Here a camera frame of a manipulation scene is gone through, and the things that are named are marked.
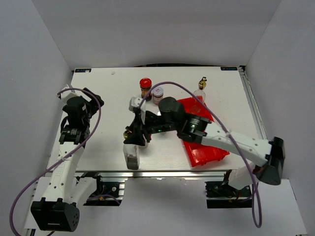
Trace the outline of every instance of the jar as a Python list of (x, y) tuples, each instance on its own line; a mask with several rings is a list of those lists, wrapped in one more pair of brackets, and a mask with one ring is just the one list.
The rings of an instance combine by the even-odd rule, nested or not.
[[(141, 88), (141, 97), (143, 98), (147, 92), (152, 87), (152, 81), (149, 78), (143, 78), (140, 80), (140, 88)], [(147, 101), (150, 101), (152, 99), (152, 93), (149, 94), (147, 97)]]
[(163, 99), (163, 89), (158, 86), (153, 90), (153, 103), (158, 105), (162, 99)]

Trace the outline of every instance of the tabletop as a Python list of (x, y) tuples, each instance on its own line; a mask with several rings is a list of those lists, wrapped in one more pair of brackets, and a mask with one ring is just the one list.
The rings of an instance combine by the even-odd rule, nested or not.
[[(87, 87), (101, 96), (105, 102), (99, 126), (87, 142), (80, 158), (77, 171), (126, 171), (123, 153), (123, 132), (130, 125), (134, 114), (128, 110), (131, 97), (141, 97), (139, 81), (148, 77), (153, 85), (173, 81), (194, 92), (198, 82), (207, 77), (207, 106), (233, 131), (258, 138), (255, 122), (248, 99), (237, 70), (222, 70), (220, 67), (133, 67), (133, 68), (92, 68), (74, 72), (71, 85), (74, 88)], [(173, 85), (164, 85), (164, 97), (183, 99), (189, 95)], [(147, 102), (146, 110), (157, 114), (158, 106)], [(97, 114), (91, 119), (91, 129)], [(48, 166), (58, 157), (59, 133), (51, 153)], [(147, 147), (140, 147), (139, 171), (224, 171), (244, 165), (240, 156), (233, 153), (222, 161), (209, 162), (204, 166), (191, 167), (182, 140), (176, 131), (154, 134)]]

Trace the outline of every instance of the red plastic container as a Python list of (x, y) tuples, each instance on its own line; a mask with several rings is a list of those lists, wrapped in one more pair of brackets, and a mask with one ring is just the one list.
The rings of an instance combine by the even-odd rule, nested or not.
[[(194, 98), (189, 97), (178, 100), (178, 102), (184, 105), (185, 111), (187, 113), (198, 115), (214, 121), (212, 115)], [(192, 167), (204, 165), (210, 161), (221, 161), (226, 155), (230, 154), (228, 151), (217, 147), (203, 146), (201, 144), (193, 144), (185, 141), (183, 142)]]

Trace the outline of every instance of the white backdrop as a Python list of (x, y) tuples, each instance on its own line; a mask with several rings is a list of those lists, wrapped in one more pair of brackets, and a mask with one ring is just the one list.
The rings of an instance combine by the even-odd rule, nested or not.
[[(71, 71), (31, 0), (0, 7), (0, 235), (13, 235), (9, 210), (22, 188), (44, 171), (60, 121), (56, 93)], [(14, 213), (18, 232), (33, 188)]]
[(247, 70), (269, 138), (285, 141), (284, 177), (315, 235), (315, 1), (283, 0)]
[(280, 0), (33, 0), (71, 69), (247, 64)]

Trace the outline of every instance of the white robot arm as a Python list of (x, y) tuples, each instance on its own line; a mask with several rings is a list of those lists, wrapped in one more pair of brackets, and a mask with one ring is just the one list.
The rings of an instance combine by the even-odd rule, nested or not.
[[(205, 146), (213, 146), (239, 154), (235, 145), (226, 135), (223, 129), (210, 120), (185, 112), (183, 104), (172, 97), (164, 98), (159, 103), (161, 116), (138, 108), (138, 98), (132, 98), (129, 109), (135, 113), (135, 119), (126, 127), (124, 154), (127, 167), (139, 168), (139, 156), (135, 151), (136, 146), (144, 146), (150, 142), (151, 134), (176, 130), (177, 136), (184, 141), (198, 143)], [(252, 163), (252, 173), (258, 181), (271, 185), (281, 182), (284, 165), (284, 142), (275, 137), (273, 141), (257, 140), (245, 135), (230, 133), (246, 159)], [(224, 183), (235, 189), (242, 189), (252, 183), (252, 179), (246, 167), (228, 171), (224, 177)]]
[[(104, 105), (100, 96), (88, 91)], [(90, 134), (90, 119), (97, 112), (97, 102), (87, 101), (77, 94), (66, 91), (60, 99), (66, 103), (63, 111), (68, 115), (61, 124), (59, 154), (57, 161), (77, 148)], [(58, 165), (51, 176), (40, 201), (33, 201), (31, 213), (41, 230), (73, 232), (80, 219), (79, 208), (96, 190), (96, 179), (82, 178), (72, 187), (75, 170), (85, 146), (80, 147), (69, 158)]]

